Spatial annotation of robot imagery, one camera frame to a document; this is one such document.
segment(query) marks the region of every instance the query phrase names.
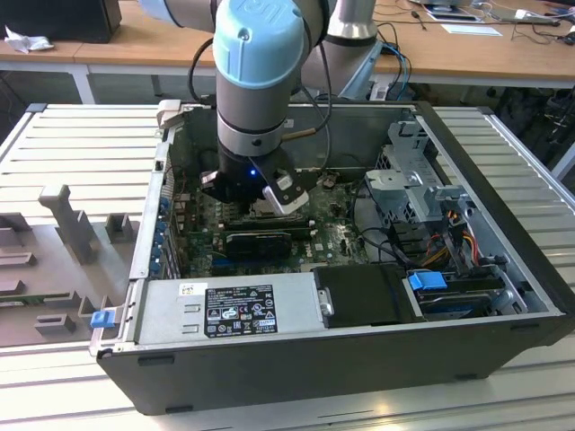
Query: blue drive latch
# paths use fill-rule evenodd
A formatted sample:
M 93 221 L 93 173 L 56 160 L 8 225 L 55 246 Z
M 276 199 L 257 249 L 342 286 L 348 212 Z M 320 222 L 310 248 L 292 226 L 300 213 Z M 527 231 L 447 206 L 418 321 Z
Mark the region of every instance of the blue drive latch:
M 90 326 L 96 328 L 113 328 L 116 312 L 113 310 L 101 310 L 92 314 Z
M 446 280 L 440 272 L 421 271 L 408 277 L 413 290 L 447 289 Z

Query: blue wire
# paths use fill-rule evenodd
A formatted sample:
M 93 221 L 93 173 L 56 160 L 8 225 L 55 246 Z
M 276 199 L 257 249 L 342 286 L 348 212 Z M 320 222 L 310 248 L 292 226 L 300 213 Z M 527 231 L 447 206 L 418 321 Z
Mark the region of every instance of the blue wire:
M 402 62 L 403 85 L 402 85 L 402 89 L 399 91 L 399 94 L 397 94 L 397 99 L 396 99 L 397 101 L 399 101 L 402 98 L 403 93 L 405 92 L 405 89 L 407 88 L 407 81 L 409 79 L 409 71 L 407 70 L 407 62 L 405 60 L 405 57 L 402 55 L 402 53 L 399 52 L 397 49 L 395 49 L 391 45 L 385 45 L 385 47 L 387 49 L 389 49 L 390 51 L 392 51 L 395 54 L 395 56 Z

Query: light blue robot cap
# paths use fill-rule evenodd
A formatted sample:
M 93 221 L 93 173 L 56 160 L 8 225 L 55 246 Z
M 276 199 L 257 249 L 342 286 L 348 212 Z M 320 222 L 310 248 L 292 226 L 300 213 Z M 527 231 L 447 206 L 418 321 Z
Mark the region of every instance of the light blue robot cap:
M 214 36 L 217 70 L 240 87 L 269 88 L 297 67 L 304 37 L 304 20 L 292 0 L 224 0 Z

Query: paper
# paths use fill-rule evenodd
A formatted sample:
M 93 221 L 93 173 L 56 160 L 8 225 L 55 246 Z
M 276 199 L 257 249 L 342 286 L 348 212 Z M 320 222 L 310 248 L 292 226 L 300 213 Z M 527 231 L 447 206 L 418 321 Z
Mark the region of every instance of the paper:
M 525 9 L 517 9 L 517 12 L 515 12 L 515 18 L 518 20 L 522 20 L 526 16 L 527 16 L 527 11 Z
M 452 34 L 472 34 L 476 36 L 503 36 L 492 27 L 485 27 L 479 25 L 456 25 L 456 24 L 441 24 L 441 27 Z
M 44 36 L 24 36 L 23 34 L 11 31 L 7 26 L 5 28 L 7 37 L 4 38 L 4 42 L 16 51 L 28 54 L 30 51 L 54 48 L 54 45 L 50 44 L 48 38 Z

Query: black plastic cover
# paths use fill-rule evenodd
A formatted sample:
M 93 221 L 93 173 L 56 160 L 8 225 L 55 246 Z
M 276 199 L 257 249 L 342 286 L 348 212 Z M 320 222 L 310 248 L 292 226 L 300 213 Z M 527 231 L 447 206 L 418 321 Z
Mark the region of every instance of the black plastic cover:
M 317 289 L 328 292 L 333 316 L 323 318 L 326 328 L 381 326 L 414 321 L 409 298 L 391 265 L 350 265 L 314 269 Z

